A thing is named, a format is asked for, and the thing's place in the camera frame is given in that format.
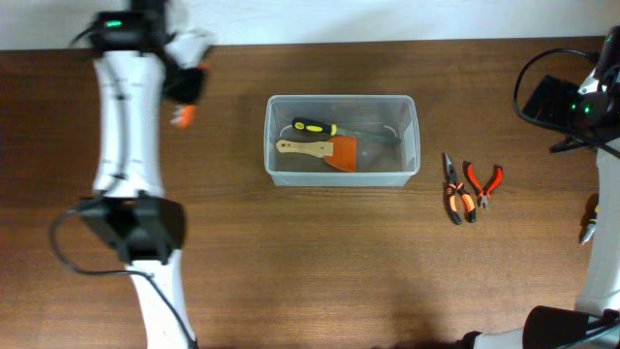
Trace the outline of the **orange screwdriver bit holder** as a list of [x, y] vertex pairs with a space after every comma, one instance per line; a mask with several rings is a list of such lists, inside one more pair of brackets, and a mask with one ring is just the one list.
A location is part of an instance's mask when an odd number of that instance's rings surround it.
[[[205, 83], [207, 81], [207, 77], [208, 77], [208, 73], [210, 70], [210, 67], [207, 63], [201, 63], [199, 66], [202, 66], [206, 69], [206, 80], [203, 84], [203, 88], [205, 87]], [[195, 119], [195, 114], [197, 112], [197, 108], [198, 108], [198, 102], [200, 101], [200, 99], [196, 102], [195, 105], [180, 105], [180, 104], [176, 104], [175, 105], [175, 109], [172, 115], [172, 119], [170, 120], [170, 124], [179, 128], [179, 129], [185, 129], [189, 126], [191, 126], [194, 122]]]

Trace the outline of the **file black yellow handle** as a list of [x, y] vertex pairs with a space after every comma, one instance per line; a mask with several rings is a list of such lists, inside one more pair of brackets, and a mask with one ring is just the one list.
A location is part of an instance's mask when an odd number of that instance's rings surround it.
[[401, 140], [396, 137], [382, 136], [378, 134], [354, 131], [342, 128], [335, 123], [326, 123], [306, 117], [295, 117], [292, 120], [292, 126], [298, 130], [308, 133], [321, 133], [330, 136], [346, 136], [353, 138], [361, 138], [376, 143], [400, 144]]

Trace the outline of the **orange scraper wooden handle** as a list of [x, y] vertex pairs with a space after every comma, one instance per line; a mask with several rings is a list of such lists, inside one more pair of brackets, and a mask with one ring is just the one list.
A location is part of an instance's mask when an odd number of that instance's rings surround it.
[[293, 142], [280, 140], [276, 143], [280, 153], [299, 153], [323, 159], [336, 170], [354, 173], [357, 170], [357, 139], [336, 136], [320, 142]]

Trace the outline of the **clear plastic container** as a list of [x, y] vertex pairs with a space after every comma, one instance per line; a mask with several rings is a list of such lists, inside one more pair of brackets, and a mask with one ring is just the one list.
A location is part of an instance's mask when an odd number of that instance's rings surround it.
[[[313, 143], [329, 136], [297, 130], [294, 119], [309, 118], [339, 128], [398, 139], [357, 139], [356, 170], [339, 171], [322, 158], [282, 153], [281, 140]], [[400, 187], [420, 170], [419, 123], [407, 95], [274, 95], [266, 105], [263, 132], [266, 172], [278, 186]]]

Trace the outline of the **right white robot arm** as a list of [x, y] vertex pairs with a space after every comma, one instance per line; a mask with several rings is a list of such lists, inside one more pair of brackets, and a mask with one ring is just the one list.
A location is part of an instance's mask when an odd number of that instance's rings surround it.
[[594, 68], [582, 84], [546, 76], [525, 106], [526, 122], [565, 135], [554, 153], [597, 151], [599, 201], [585, 284], [572, 310], [538, 305], [525, 324], [503, 333], [466, 333], [457, 348], [616, 348], [619, 345], [619, 29], [601, 52], [586, 52]]

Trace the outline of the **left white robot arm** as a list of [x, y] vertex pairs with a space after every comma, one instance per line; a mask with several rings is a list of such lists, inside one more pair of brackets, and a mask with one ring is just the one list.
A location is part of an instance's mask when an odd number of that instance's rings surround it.
[[196, 348], [181, 278], [183, 206], [166, 198], [160, 169], [159, 108], [191, 123], [213, 44], [209, 32], [171, 22], [172, 1], [131, 1], [95, 14], [84, 35], [94, 53], [101, 140], [94, 195], [73, 208], [131, 278], [150, 348]]

